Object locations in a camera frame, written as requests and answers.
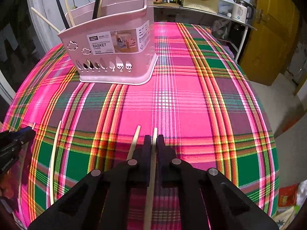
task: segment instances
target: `metal table leg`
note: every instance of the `metal table leg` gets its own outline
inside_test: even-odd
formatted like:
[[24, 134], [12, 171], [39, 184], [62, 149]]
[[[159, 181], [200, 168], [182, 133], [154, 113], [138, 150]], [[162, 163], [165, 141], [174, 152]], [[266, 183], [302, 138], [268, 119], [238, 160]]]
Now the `metal table leg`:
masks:
[[241, 40], [241, 43], [240, 43], [240, 47], [239, 47], [239, 51], [238, 51], [238, 53], [237, 53], [237, 55], [236, 55], [236, 57], [234, 59], [236, 63], [238, 62], [239, 55], [241, 53], [241, 50], [242, 50], [242, 47], [243, 47], [243, 44], [244, 44], [247, 32], [248, 32], [248, 26], [245, 26], [244, 34], [243, 34], [243, 37], [242, 37], [242, 40]]

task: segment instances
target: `basket base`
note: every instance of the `basket base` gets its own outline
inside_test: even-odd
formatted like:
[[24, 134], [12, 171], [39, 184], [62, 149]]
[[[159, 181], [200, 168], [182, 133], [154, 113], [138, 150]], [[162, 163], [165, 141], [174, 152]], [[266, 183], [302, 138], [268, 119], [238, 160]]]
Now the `basket base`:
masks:
[[141, 77], [121, 77], [121, 76], [80, 76], [80, 82], [84, 83], [109, 83], [109, 84], [122, 84], [122, 85], [143, 85], [147, 83], [151, 75], [153, 74], [154, 67], [156, 66], [156, 62], [158, 60], [158, 56], [155, 53], [153, 56], [148, 71]]

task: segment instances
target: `product label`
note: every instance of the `product label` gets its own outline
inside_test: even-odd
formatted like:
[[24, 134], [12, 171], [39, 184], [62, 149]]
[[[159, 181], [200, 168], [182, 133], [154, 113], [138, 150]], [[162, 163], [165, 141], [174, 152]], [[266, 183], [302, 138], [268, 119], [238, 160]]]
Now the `product label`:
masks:
[[149, 42], [149, 21], [131, 30], [101, 32], [87, 35], [92, 53], [139, 53]]

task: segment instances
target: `metal rivet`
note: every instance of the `metal rivet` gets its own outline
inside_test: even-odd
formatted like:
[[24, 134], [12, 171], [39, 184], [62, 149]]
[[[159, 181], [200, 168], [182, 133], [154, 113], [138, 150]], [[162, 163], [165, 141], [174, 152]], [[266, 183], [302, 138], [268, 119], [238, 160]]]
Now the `metal rivet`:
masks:
[[178, 165], [178, 164], [181, 163], [181, 160], [178, 159], [178, 158], [174, 158], [174, 159], [172, 160], [172, 163], [175, 164], [175, 165]]
[[211, 168], [210, 170], [209, 170], [209, 174], [210, 175], [217, 175], [219, 173], [219, 171], [217, 170], [217, 169], [215, 169], [215, 168]]
[[92, 176], [99, 176], [101, 174], [101, 171], [98, 169], [92, 170], [91, 171], [91, 175]]
[[136, 165], [137, 163], [138, 163], [138, 161], [135, 160], [135, 159], [130, 159], [130, 160], [128, 161], [128, 164], [131, 165], [131, 166], [134, 166], [134, 165]]

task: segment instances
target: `red package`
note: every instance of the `red package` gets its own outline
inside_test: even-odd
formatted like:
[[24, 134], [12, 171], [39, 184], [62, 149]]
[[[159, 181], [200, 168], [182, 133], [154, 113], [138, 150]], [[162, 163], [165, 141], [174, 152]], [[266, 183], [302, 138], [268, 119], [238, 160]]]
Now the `red package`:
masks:
[[295, 206], [297, 189], [298, 189], [298, 184], [289, 187], [280, 188], [278, 195], [278, 206], [279, 207]]

